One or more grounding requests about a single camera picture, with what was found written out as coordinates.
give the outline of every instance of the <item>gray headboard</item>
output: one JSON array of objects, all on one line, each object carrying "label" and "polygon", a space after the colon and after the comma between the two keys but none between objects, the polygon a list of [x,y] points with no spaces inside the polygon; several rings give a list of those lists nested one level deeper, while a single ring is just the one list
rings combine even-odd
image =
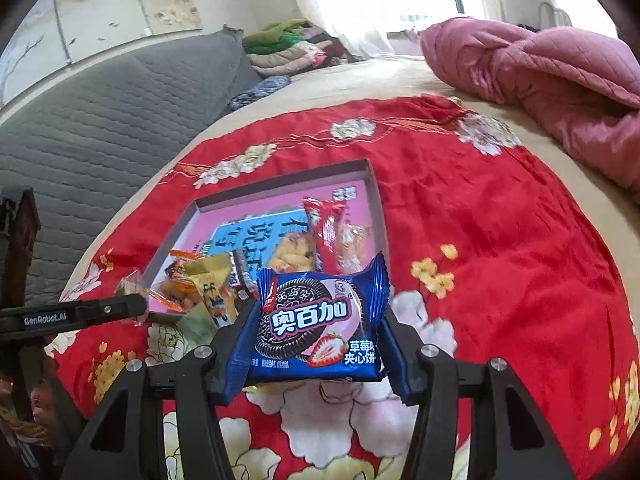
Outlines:
[{"label": "gray headboard", "polygon": [[259,81],[226,28],[105,60],[0,125],[0,186],[33,187],[42,223],[26,304],[56,302],[118,209]]}]

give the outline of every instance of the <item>strawberry image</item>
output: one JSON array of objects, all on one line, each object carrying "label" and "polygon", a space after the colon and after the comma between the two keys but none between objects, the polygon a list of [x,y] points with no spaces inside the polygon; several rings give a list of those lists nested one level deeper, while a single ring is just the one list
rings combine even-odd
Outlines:
[{"label": "strawberry image", "polygon": [[314,345],[306,364],[314,368],[339,363],[349,350],[349,344],[337,334],[327,334]]}]

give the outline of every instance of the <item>metal bolt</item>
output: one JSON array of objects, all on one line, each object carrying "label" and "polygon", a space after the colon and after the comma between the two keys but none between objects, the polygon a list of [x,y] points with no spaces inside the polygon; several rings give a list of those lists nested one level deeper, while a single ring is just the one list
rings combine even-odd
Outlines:
[{"label": "metal bolt", "polygon": [[198,346],[194,351],[193,355],[195,355],[198,359],[206,359],[213,353],[213,350],[208,345]]},{"label": "metal bolt", "polygon": [[129,372],[137,372],[142,368],[142,361],[140,359],[132,359],[127,363],[126,368]]},{"label": "metal bolt", "polygon": [[436,357],[440,353],[440,349],[436,345],[428,344],[420,348],[420,352],[425,357]]},{"label": "metal bolt", "polygon": [[491,364],[491,368],[498,370],[499,372],[506,370],[509,367],[507,361],[501,357],[492,357],[489,363]]}]

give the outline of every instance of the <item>beige bed sheet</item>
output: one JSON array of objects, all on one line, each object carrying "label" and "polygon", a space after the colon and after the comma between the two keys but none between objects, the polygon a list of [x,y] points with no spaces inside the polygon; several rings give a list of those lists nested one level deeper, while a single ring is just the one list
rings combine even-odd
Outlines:
[{"label": "beige bed sheet", "polygon": [[309,72],[293,79],[291,85],[220,119],[193,139],[114,216],[87,249],[66,288],[85,275],[95,251],[160,178],[203,140],[221,137],[259,119],[286,112],[327,107],[355,99],[388,99],[430,92],[447,97],[456,95],[466,108],[506,121],[524,145],[556,173],[609,247],[622,275],[632,319],[640,320],[640,207],[615,184],[569,158],[519,108],[488,104],[456,92],[436,78],[421,57],[385,57]]}]

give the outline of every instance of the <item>pink comforter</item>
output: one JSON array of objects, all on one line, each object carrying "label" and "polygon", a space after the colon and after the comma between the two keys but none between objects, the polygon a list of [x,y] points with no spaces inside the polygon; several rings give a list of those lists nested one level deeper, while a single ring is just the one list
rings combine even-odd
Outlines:
[{"label": "pink comforter", "polygon": [[521,104],[574,159],[640,202],[640,66],[620,40],[570,27],[533,33],[454,18],[421,35],[447,84],[499,104]]}]

